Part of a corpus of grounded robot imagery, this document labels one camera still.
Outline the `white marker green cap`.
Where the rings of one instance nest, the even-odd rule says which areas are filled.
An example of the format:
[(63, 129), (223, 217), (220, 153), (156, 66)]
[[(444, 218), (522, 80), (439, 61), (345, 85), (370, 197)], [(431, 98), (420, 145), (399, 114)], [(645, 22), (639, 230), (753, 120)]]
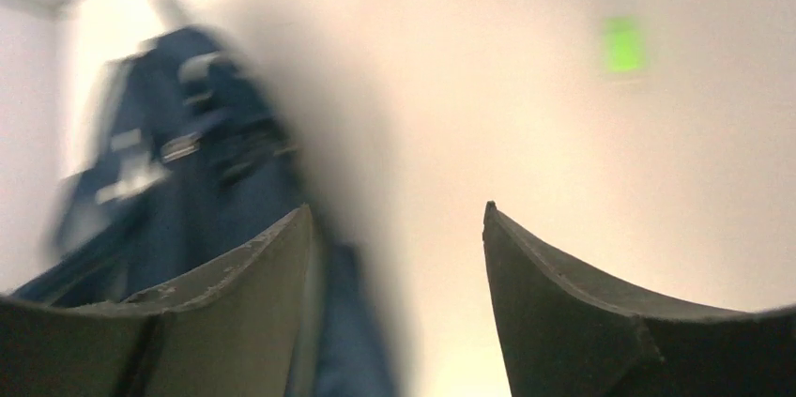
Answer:
[(601, 47), (605, 72), (610, 76), (631, 76), (647, 65), (644, 32), (636, 16), (603, 18)]

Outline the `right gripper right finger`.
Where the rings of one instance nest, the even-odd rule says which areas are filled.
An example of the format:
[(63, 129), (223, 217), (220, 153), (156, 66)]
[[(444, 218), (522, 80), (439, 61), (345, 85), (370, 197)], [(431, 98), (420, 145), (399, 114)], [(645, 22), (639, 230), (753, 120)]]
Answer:
[(744, 313), (666, 296), (563, 252), (485, 208), (497, 334), (514, 396), (791, 396), (795, 310)]

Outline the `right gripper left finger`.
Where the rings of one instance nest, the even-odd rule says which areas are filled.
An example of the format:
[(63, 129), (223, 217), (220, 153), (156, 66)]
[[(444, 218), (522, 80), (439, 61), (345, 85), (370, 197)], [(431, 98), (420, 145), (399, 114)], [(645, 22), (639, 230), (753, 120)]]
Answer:
[(299, 207), (122, 303), (1, 300), (5, 396), (280, 396), (314, 237)]

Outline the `navy blue student backpack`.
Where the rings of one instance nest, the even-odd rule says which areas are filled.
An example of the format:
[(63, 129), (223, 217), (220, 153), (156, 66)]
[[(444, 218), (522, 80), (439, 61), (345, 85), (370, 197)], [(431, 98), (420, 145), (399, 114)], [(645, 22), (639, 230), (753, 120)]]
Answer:
[[(59, 262), (7, 298), (46, 307), (122, 303), (178, 278), (306, 206), (299, 150), (228, 49), (177, 0), (151, 0), (171, 31), (115, 62), (98, 156), (71, 180)], [(357, 256), (312, 212), (314, 237), (285, 391), (393, 396)]]

